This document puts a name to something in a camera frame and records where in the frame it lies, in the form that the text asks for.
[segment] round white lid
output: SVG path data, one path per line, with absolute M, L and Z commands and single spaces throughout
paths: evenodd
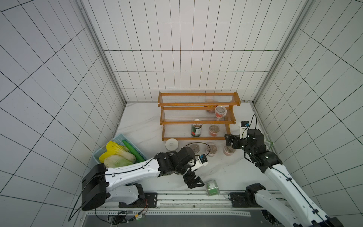
M 179 146 L 179 143 L 176 139 L 168 139 L 165 143 L 166 149 L 169 151 L 175 151 Z

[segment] yellow vegetable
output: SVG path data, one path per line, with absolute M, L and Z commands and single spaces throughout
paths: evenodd
M 131 163 L 135 163 L 135 161 L 136 161 L 136 157 L 133 154 L 127 152 L 128 149 L 126 147 L 118 145 L 115 142 L 112 142 L 112 141 L 108 142 L 106 145 L 106 149 L 107 149 L 107 151 L 99 157 L 99 161 L 101 163 L 104 163 L 105 159 L 111 155 L 122 156 L 123 158 L 127 159 Z

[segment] wooden shelf rack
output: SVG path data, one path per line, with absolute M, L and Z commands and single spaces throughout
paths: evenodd
M 241 105 L 237 92 L 233 93 L 159 93 L 158 106 L 161 107 L 160 125 L 163 126 L 162 140 L 174 138 L 177 140 L 224 140 L 224 134 L 230 134 L 229 124 L 235 124 L 233 106 Z M 225 106 L 227 113 L 223 118 L 215 117 L 215 107 Z M 209 129 L 202 128 L 200 137 L 193 137 L 190 128 L 175 125 L 191 124 L 221 124 L 217 137 L 209 135 Z

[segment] tiled wall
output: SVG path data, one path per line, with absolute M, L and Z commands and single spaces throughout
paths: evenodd
M 121 99 L 73 0 L 0 11 L 0 225 L 73 225 L 69 207 Z
M 305 0 L 82 0 L 128 101 L 253 100 Z
M 363 223 L 362 5 L 316 1 L 256 103 L 291 175 L 345 226 Z

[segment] plastic container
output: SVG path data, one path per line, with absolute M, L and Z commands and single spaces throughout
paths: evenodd
M 123 144 L 122 140 L 126 140 L 131 146 L 133 146 L 135 148 L 135 150 L 145 159 L 147 160 L 147 158 L 145 157 L 145 155 L 140 151 L 140 149 L 138 149 L 130 140 L 128 140 L 123 134 L 119 134 L 118 136 L 116 136 L 115 138 L 111 139 L 110 141 L 113 141 L 115 143 L 117 143 L 118 145 L 122 145 L 125 146 L 125 144 Z M 93 159 L 96 161 L 97 164 L 101 164 L 101 162 L 99 161 L 99 157 L 105 153 L 106 150 L 106 145 L 107 143 L 101 147 L 100 149 L 98 149 L 93 155 Z
M 190 147 L 194 151 L 194 154 L 198 154 L 200 151 L 200 147 L 196 143 L 190 144 L 188 147 Z
M 216 112 L 216 118 L 222 118 L 226 114 L 227 110 L 224 106 L 217 106 L 215 108 L 215 112 Z
M 209 147 L 206 145 L 205 146 L 206 154 L 208 154 L 209 157 L 213 157 L 214 155 L 216 155 L 218 148 L 214 143 L 208 143 L 208 145 L 211 147 L 211 151 L 209 152 Z
M 174 151 L 178 148 L 179 146 L 179 143 L 176 139 L 168 139 L 166 142 L 165 142 L 165 148 L 169 151 Z
M 208 181 L 205 185 L 207 187 L 208 196 L 219 195 L 219 188 L 215 180 Z
M 209 126 L 209 135 L 216 137 L 219 132 L 218 125 L 211 125 Z
M 231 156 L 236 150 L 232 147 L 227 147 L 227 145 L 224 145 L 223 153 L 227 156 Z

